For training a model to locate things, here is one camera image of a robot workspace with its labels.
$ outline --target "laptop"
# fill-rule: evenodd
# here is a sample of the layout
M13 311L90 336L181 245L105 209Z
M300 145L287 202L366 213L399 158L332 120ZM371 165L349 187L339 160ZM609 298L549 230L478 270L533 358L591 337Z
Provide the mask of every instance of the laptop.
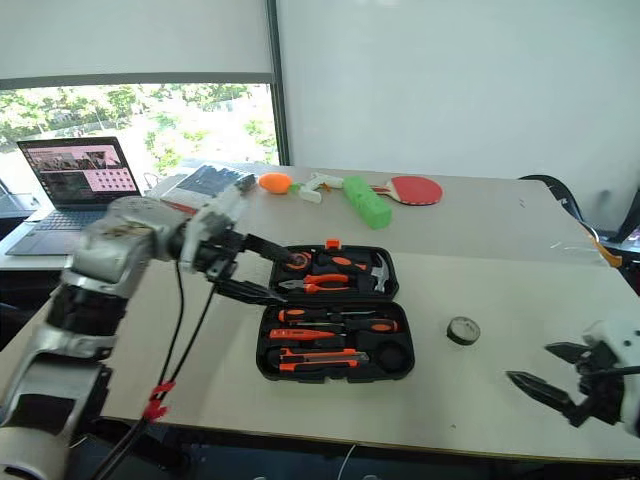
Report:
M140 195L116 137L17 143L55 210L7 255L68 255L112 201Z

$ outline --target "black tool case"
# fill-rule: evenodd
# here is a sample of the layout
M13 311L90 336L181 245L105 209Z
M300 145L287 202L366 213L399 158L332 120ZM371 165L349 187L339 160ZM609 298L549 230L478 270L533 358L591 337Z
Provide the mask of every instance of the black tool case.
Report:
M324 246L296 245L288 249L291 252L304 253L309 262L307 267L302 268L282 263L273 265L269 286L285 296L289 303L284 307L270 306L264 311L256 350L256 362L260 372L270 380L295 380L304 383L323 383L327 377L346 378L349 382L404 378L413 368L415 357L407 317L400 305L392 302L399 285L389 252L378 247L340 246L337 241L327 241ZM334 257L348 258L352 264L338 263L340 259L334 260ZM388 279L381 287L382 291L376 291L377 280L371 273L374 273L373 268L381 266L381 259L387 264ZM287 290L279 286L281 282L303 280L307 275L327 274L347 275L347 288L305 293L302 288ZM326 282L320 286L344 288L345 284ZM314 313L312 322L331 325L298 326L297 322L281 321L284 320L281 318L281 310L303 309ZM374 313L349 315L349 312ZM360 328L363 325L361 320L368 321L372 318L383 319L385 326L380 327L376 324L375 328L384 328L386 331L372 331L370 323L366 324L369 328ZM388 328L389 324L393 324L393 329ZM284 328L320 330L333 333L335 336L314 340L270 338L273 330ZM362 359L359 358L356 364L341 362L281 366L281 363L297 362L302 354L310 353L313 356L322 353L333 356L335 352L343 352L345 349L353 349L358 357L364 353L368 358L364 361L360 361ZM348 358L354 358L349 352L347 350Z

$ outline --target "chair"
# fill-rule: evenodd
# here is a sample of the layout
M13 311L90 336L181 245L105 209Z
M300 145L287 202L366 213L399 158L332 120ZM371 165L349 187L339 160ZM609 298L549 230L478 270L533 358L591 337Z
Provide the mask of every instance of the chair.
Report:
M617 268L629 285L640 295L640 253L629 251L622 247L622 243L640 226L640 188L631 202L627 216L617 232L597 232L584 221L578 202L571 190L555 177L550 175L527 175L520 180L540 180L551 191L562 208L580 222L589 232L593 243L598 248L609 265Z
M611 244L621 244L638 226L640 226L640 188L636 192L635 197L633 197L627 216L622 222L622 225L620 225L618 232L607 238L607 242Z
M585 223L578 202L576 202L571 190L557 178L550 175L527 175L520 177L520 180L540 180L547 186L554 198L560 202L562 208L580 223Z

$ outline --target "cable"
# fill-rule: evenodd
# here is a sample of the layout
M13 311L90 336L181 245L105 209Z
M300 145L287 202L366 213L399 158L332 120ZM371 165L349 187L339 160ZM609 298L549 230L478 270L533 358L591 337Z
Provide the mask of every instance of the cable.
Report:
M611 368L608 370L596 370L595 372L585 373L585 377L617 377L623 375L638 375L640 374L640 365L634 365L632 367L620 367Z
M164 383L164 376L167 374L167 369L169 368L169 362L171 361L171 356L173 355L173 348L176 345L176 340L178 339L178 333L180 332L180 327L182 326L182 317L184 316L184 286L182 285L182 274L180 273L180 264L176 260L175 262L176 269L176 279L178 280L178 291L180 292L180 313L178 314L178 321L176 322L176 328L173 331L173 338L171 339L171 344L169 345L169 351L167 352L167 356L164 359L164 365L162 366L162 372L160 373L160 378L158 379L158 385Z
M176 377L180 373L180 370L182 370L182 366L184 365L185 360L189 356L191 347L193 347L193 344L196 341L196 337L198 336L200 327L202 327L202 324L204 323L204 319L207 318L207 312L209 311L209 306L211 305L211 299L213 298L213 294L216 293L217 288L218 287L215 283L211 286L211 290L209 290L209 296L207 297L207 301L205 302L204 308L202 309L202 313L200 314L200 318L198 319L198 324L196 325L196 328L193 331L191 338L189 339L189 343L187 344L187 347L184 349L184 352L182 353L182 357L180 358L180 361L178 362L176 369L173 371L173 375L171 375L171 378L169 379L170 382L175 382Z
M113 470L122 462L125 455L129 453L133 448L135 442L144 433L149 421L145 418L140 418L129 429L124 437L111 449L107 456L102 459L98 468L93 472L93 475L89 477L89 480L104 480L107 478Z
M166 370L168 368L169 365L169 360L171 357L171 353L173 351L173 348L175 346L175 341L176 338L178 336L178 332L180 329L180 325L182 323L182 317L184 315L184 288L182 285L182 277L180 275L179 272L179 267L178 264L176 262L176 272L177 272L177 278L178 278L178 288L180 290L180 313L178 316L178 321L176 322L176 328L173 334L173 338L171 340L171 344L169 347L169 351L167 352L167 356L165 358L165 365L163 366L163 372L160 376L160 381L158 382L158 384L163 383L164 380L164 375L166 374ZM211 286L211 290L209 291L209 296L207 297L207 301L205 302L204 308L202 309L202 313L200 314L200 318L198 319L198 323L193 331L193 333L191 334L191 338L189 339L189 343L187 344L184 352L182 353L182 357L180 357L180 361L178 362L178 365L176 366L173 374L171 375L171 378L169 380L169 382L175 382L176 378L178 377L178 374L180 373L180 370L182 370L182 366L184 365L189 352L191 351L191 347L193 347L193 344L195 343L196 337L198 336L198 333L200 332L200 328L202 327L202 324L204 323L205 318L207 317L207 312L209 311L209 306L211 305L211 300L213 298L213 294L216 291L216 285L212 285ZM164 397L166 396L167 392L162 392L160 395L158 395L158 399L159 400L163 400ZM149 420L147 420L146 418L140 418L127 432L127 434L122 437L120 439L120 441L116 444L115 447L113 447L113 449L108 453L108 455L102 460L102 462L100 462L100 465L98 465L98 468L95 470L95 472L93 473L93 475L90 477L90 480L105 480L106 478L109 477L109 475L111 475L111 473L113 473L113 471L116 469L116 467L122 462L122 460L124 460L126 458L126 456L129 454L129 452L131 451L131 449L134 447L135 443L138 441L138 439L144 434L144 431L147 427L147 425L149 424Z
M347 452L347 456L344 457L344 460L342 461L342 465L340 466L340 471L338 472L338 478L336 478L336 480L340 480L342 478L342 471L344 470L345 465L349 461L349 457L351 456L351 453L353 453L354 448L356 448L355 443L351 445L349 452Z

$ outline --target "ping pong paddle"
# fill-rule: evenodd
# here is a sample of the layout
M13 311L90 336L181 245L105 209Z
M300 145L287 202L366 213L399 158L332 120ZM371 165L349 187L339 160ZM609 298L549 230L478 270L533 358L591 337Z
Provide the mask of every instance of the ping pong paddle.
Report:
M432 205L442 198L442 187L425 177L393 177L383 187L371 185L378 195L388 195L405 205Z

